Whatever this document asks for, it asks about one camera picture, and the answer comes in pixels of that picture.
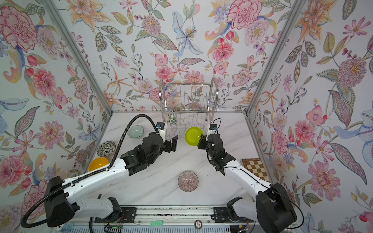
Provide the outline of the lime green plastic bowl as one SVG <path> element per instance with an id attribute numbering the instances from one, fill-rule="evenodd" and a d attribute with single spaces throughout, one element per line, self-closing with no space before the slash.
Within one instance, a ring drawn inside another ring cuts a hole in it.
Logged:
<path id="1" fill-rule="evenodd" d="M 189 129 L 187 129 L 187 131 L 185 132 L 185 141 L 188 145 L 190 146 L 198 146 L 198 143 L 201 139 L 201 135 L 203 135 L 204 132 L 202 129 L 200 129 L 199 127 L 190 127 Z"/>

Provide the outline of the green leaf pattern bowl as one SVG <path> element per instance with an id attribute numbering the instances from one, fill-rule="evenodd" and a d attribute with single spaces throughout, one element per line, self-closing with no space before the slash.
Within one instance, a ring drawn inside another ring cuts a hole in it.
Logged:
<path id="1" fill-rule="evenodd" d="M 177 116 L 176 116 L 176 114 L 168 114 L 168 122 L 171 125 L 176 125 L 177 124 Z"/>

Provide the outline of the silver wire dish rack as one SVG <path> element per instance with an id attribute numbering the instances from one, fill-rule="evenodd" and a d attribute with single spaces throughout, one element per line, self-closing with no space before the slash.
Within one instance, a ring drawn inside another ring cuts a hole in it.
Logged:
<path id="1" fill-rule="evenodd" d="M 214 121 L 220 90 L 215 78 L 208 83 L 160 83 L 159 100 L 162 119 L 166 122 L 166 139 L 178 135 L 185 138 L 190 127 L 199 127 L 207 134 Z M 168 114 L 176 114 L 177 124 L 168 122 Z"/>

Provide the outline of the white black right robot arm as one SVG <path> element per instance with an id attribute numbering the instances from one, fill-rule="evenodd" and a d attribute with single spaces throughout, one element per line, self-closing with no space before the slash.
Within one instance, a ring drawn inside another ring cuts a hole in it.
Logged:
<path id="1" fill-rule="evenodd" d="M 252 220 L 266 233 L 279 233 L 297 221 L 295 204 L 285 188 L 258 178 L 225 151 L 219 134 L 201 135 L 198 149 L 205 150 L 209 163 L 217 172 L 227 176 L 249 193 L 251 199 L 236 197 L 226 204 L 227 218 Z"/>

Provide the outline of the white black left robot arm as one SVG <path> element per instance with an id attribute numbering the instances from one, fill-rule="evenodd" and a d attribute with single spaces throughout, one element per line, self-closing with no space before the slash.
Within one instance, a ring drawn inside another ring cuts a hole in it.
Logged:
<path id="1" fill-rule="evenodd" d="M 89 199 L 88 194 L 115 181 L 124 180 L 152 165 L 163 152 L 175 152 L 178 136 L 164 140 L 160 134 L 150 133 L 142 144 L 117 158 L 112 167 L 103 166 L 90 173 L 63 181 L 50 180 L 47 194 L 70 183 L 71 186 L 53 194 L 44 204 L 47 225 L 60 226 L 73 218 L 95 217 L 113 222 L 122 216 L 122 208 L 114 197 Z"/>

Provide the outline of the pale green celadon bowl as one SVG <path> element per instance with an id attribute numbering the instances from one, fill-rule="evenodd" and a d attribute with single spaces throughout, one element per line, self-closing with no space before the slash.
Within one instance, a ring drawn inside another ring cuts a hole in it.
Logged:
<path id="1" fill-rule="evenodd" d="M 140 138 L 144 134 L 144 128 L 140 125 L 131 126 L 127 132 L 127 135 L 132 138 Z"/>

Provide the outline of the wooden checkerboard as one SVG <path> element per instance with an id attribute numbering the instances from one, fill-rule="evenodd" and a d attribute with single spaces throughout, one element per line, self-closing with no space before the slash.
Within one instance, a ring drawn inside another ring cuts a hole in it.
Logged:
<path id="1" fill-rule="evenodd" d="M 259 158 L 242 159 L 241 163 L 247 170 L 249 170 L 251 173 L 253 173 L 258 178 L 265 180 L 267 182 L 271 182 L 261 159 Z"/>

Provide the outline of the pink striped bowl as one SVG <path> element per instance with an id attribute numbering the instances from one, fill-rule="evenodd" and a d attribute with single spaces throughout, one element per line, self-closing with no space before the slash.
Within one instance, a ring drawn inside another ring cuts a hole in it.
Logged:
<path id="1" fill-rule="evenodd" d="M 185 171 L 178 177 L 178 186 L 184 192 L 194 191 L 198 184 L 198 176 L 192 171 Z"/>

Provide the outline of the black white patterned bowl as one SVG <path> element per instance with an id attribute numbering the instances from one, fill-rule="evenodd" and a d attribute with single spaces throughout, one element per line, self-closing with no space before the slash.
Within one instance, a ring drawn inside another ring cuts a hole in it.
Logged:
<path id="1" fill-rule="evenodd" d="M 96 150 L 99 157 L 110 157 L 116 150 L 116 144 L 113 141 L 106 141 L 100 144 Z"/>

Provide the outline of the yellow plastic bowl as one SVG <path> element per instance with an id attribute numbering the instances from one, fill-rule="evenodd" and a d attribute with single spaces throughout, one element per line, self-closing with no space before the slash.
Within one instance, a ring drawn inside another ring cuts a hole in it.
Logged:
<path id="1" fill-rule="evenodd" d="M 91 172 L 91 171 L 97 170 L 97 169 L 99 169 L 101 167 L 104 167 L 108 164 L 109 164 L 109 161 L 105 157 L 98 157 L 98 158 L 92 160 L 92 162 L 89 164 L 88 171 Z"/>

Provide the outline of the green connector block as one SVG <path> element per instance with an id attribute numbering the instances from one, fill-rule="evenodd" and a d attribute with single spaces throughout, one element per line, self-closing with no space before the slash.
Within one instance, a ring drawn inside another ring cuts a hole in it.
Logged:
<path id="1" fill-rule="evenodd" d="M 163 225 L 163 221 L 162 220 L 152 221 L 150 223 L 151 227 L 157 227 L 157 226 L 162 226 L 162 225 Z"/>

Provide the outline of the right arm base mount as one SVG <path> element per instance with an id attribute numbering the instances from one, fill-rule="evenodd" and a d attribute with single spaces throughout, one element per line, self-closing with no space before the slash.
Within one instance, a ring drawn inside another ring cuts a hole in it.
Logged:
<path id="1" fill-rule="evenodd" d="M 215 223 L 253 223 L 251 219 L 233 216 L 227 206 L 213 207 L 213 214 L 210 215 Z"/>

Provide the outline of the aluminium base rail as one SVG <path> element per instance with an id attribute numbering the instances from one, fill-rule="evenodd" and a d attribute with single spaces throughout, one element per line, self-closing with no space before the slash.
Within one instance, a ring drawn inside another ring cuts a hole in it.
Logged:
<path id="1" fill-rule="evenodd" d="M 255 206 L 251 206 L 252 203 L 245 203 L 244 206 L 238 206 L 239 203 L 235 203 L 235 206 L 225 205 L 227 206 L 233 216 L 238 217 L 245 217 L 247 219 L 251 219 L 254 222 L 264 223 L 264 224 L 271 224 L 272 221 L 279 220 L 280 217 L 276 216 L 274 213 L 270 213 L 269 215 L 264 211 L 256 211 Z M 213 222 L 215 223 L 210 215 L 213 214 L 213 207 L 221 207 L 223 205 L 219 206 L 213 206 L 213 205 L 171 205 L 171 206 L 165 206 L 165 205 L 151 205 L 151 206 L 145 206 L 145 205 L 137 205 L 137 206 L 121 206 L 121 207 L 135 207 L 137 208 L 136 217 L 135 217 L 135 223 L 140 222 L 152 222 L 157 220 L 162 220 L 166 222 L 172 222 L 172 221 L 181 221 L 181 222 L 194 222 L 196 220 L 201 220 L 204 222 Z"/>

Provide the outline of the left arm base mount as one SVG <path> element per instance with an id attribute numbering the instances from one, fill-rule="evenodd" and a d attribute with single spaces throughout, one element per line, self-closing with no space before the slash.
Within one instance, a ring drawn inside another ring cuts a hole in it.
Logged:
<path id="1" fill-rule="evenodd" d="M 120 210 L 114 210 L 106 218 L 98 218 L 94 219 L 94 223 L 134 223 L 136 217 L 137 208 L 135 207 L 121 207 Z"/>

